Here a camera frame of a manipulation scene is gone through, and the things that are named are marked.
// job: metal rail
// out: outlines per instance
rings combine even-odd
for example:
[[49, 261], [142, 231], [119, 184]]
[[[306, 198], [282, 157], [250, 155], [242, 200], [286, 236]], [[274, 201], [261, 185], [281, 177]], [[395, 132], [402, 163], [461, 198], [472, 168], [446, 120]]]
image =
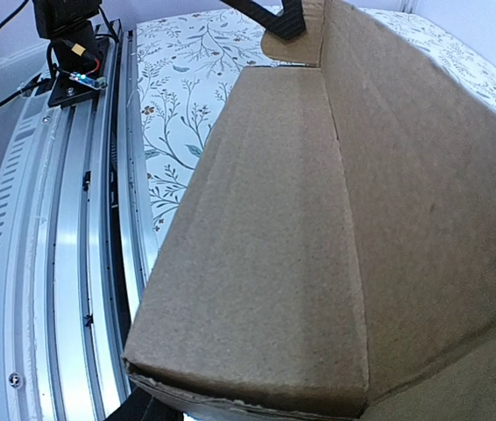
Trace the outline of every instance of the metal rail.
[[[119, 25], [116, 29], [123, 38]], [[145, 236], [133, 231], [152, 221], [146, 213], [148, 203], [145, 206], [141, 198], [148, 199], [146, 180], [142, 194], [124, 182], [127, 175], [138, 177], [140, 162], [144, 166], [145, 160], [142, 146], [139, 150], [135, 141], [140, 121], [131, 115], [138, 116], [138, 108], [122, 110], [120, 100], [117, 151], [128, 154], [117, 160], [128, 162], [128, 171], [118, 177], [120, 189], [125, 186], [118, 223], [133, 221], [126, 237], [129, 244], [122, 245], [123, 250], [129, 245], [131, 253], [122, 254], [133, 262], [134, 270], [132, 281], [117, 279], [114, 250], [120, 245], [115, 240], [119, 234], [112, 232], [116, 204], [110, 145], [115, 141], [112, 111], [117, 91], [120, 99], [129, 99], [135, 89], [129, 42], [126, 37], [123, 43], [125, 83], [118, 85], [120, 46], [110, 41], [105, 59], [110, 88], [97, 100], [47, 109], [47, 94], [26, 99], [4, 157], [0, 171], [0, 421], [103, 420], [130, 393], [119, 357], [126, 334], [121, 326], [129, 324], [125, 320], [129, 315], [118, 305], [122, 301], [128, 305], [128, 300], [122, 300], [117, 282], [145, 284], [154, 262], [154, 243], [138, 244]], [[135, 189], [138, 184], [129, 182]], [[140, 211], [137, 203], [143, 204]], [[122, 216], [122, 209], [129, 214]]]
[[145, 150], [137, 91], [137, 40], [127, 33], [123, 41], [117, 111], [117, 190], [125, 283], [131, 319], [135, 318], [143, 289], [158, 253], [153, 232], [146, 179]]

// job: bolt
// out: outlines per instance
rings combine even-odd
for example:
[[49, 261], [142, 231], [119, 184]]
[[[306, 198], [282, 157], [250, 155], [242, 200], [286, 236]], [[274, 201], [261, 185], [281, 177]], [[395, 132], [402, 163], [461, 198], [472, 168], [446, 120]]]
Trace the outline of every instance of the bolt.
[[18, 373], [12, 373], [9, 376], [9, 384], [14, 388], [18, 389], [20, 386], [22, 386], [22, 377]]

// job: brown cardboard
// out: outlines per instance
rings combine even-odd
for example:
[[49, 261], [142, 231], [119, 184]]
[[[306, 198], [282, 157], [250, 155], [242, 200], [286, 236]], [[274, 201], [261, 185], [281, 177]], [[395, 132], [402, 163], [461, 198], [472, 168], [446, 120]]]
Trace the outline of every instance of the brown cardboard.
[[479, 419], [496, 114], [352, 6], [304, 7], [308, 34], [263, 46], [319, 67], [241, 74], [131, 328], [131, 378], [211, 419]]
[[[249, 69], [232, 95], [125, 357], [207, 396], [357, 415], [368, 378], [363, 297], [322, 74]], [[164, 314], [157, 323], [153, 311]]]

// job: floral fabric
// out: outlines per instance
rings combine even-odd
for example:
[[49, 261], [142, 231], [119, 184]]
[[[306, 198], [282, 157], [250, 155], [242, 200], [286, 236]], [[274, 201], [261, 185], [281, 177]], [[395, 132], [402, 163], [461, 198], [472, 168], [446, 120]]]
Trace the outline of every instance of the floral fabric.
[[[431, 56], [496, 111], [495, 66], [424, 18], [365, 12]], [[263, 55], [263, 29], [232, 9], [145, 22], [137, 34], [148, 194], [161, 247], [240, 71], [280, 63]]]

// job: red wire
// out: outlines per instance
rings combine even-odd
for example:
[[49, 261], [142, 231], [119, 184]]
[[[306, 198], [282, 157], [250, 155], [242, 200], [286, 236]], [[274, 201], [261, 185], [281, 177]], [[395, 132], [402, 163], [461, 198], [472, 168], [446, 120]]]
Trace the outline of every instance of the red wire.
[[94, 68], [94, 70], [90, 70], [87, 75], [92, 75], [100, 69], [100, 61], [98, 59], [94, 59], [94, 61], [96, 62], [96, 67]]

